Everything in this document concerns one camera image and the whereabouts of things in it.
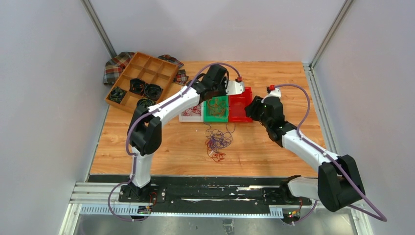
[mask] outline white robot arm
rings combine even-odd
[[[139,199],[148,195],[146,188],[150,183],[151,161],[153,153],[161,144],[163,126],[184,110],[205,100],[215,96],[241,94],[244,91],[241,80],[224,79],[226,73],[227,70],[220,65],[211,66],[201,81],[188,84],[190,87],[183,87],[169,99],[149,108],[136,108],[130,128],[139,117],[146,114],[145,118],[134,125],[133,130],[129,130],[132,131],[129,144],[133,147],[133,153],[137,158],[133,165],[133,172],[136,174],[130,176],[132,179],[130,187],[135,188],[133,191]],[[266,128],[271,140],[297,154],[319,173],[318,179],[296,175],[284,180],[280,186],[284,191],[284,200],[289,203],[297,200],[298,197],[311,198],[321,201],[333,212],[360,200],[361,197],[356,190],[343,177],[338,177],[341,173],[328,156],[342,165],[364,193],[354,159],[349,155],[339,157],[305,137],[296,126],[285,120],[279,89],[267,90],[269,94],[265,98],[256,96],[245,108],[246,116],[259,121]]]

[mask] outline plaid fabric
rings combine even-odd
[[[188,80],[189,80],[189,76],[186,76],[186,71],[179,70],[173,82],[184,86]]]
[[[161,55],[158,58],[162,59],[162,60],[166,60],[170,63],[175,64],[175,65],[178,65],[179,69],[184,66],[184,64],[182,62],[180,62],[178,59],[176,59],[174,57],[171,57],[170,55]]]
[[[134,54],[134,52],[121,52],[118,56],[112,58],[105,64],[105,85],[113,85],[117,81]]]

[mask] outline wire bundle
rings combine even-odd
[[[200,117],[200,116],[202,116],[202,106],[199,104],[199,105],[193,106],[191,108],[188,108],[188,109],[186,109],[182,112],[182,116],[185,116],[185,117],[189,117],[189,116]]]
[[[155,104],[156,104],[156,102],[155,102],[155,101],[150,100],[150,99],[143,98],[143,99],[140,99],[140,100],[137,102],[137,107],[138,107],[138,106],[143,106],[144,108],[148,108],[148,107],[153,106],[153,105],[155,105]]]
[[[226,101],[214,97],[206,102],[207,113],[210,116],[223,117],[226,114]]]
[[[160,86],[156,84],[148,84],[144,88],[144,96],[154,101],[157,101],[160,98],[162,91],[163,88],[161,88]]]
[[[233,138],[231,133],[235,131],[236,125],[234,124],[233,131],[229,131],[228,125],[226,124],[226,132],[224,133],[218,129],[210,130],[212,127],[207,123],[205,123],[205,125],[209,126],[206,132],[210,132],[210,134],[206,136],[206,153],[212,160],[218,163],[225,159],[224,156],[226,155],[225,153],[219,152],[219,150],[228,147],[232,143]]]
[[[121,89],[120,87],[116,87],[110,92],[108,99],[119,104],[121,103],[125,94],[127,94],[125,90]]]
[[[130,91],[135,94],[143,95],[144,94],[144,88],[147,84],[139,79],[134,78],[130,80]]]

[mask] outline white wall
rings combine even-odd
[[[341,153],[388,218],[374,234],[413,234],[415,1],[357,0],[316,68]]]
[[[345,0],[91,0],[117,53],[310,62]]]
[[[55,235],[90,166],[109,55],[81,2],[0,2],[0,234]]]

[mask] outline green tray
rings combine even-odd
[[[213,104],[217,104],[219,107],[212,109],[209,106]],[[224,110],[222,114],[215,114],[216,112]],[[204,113],[203,113],[203,121],[204,122],[228,122],[229,116],[229,102],[227,96],[220,96],[214,97],[210,100],[205,101],[204,103]]]

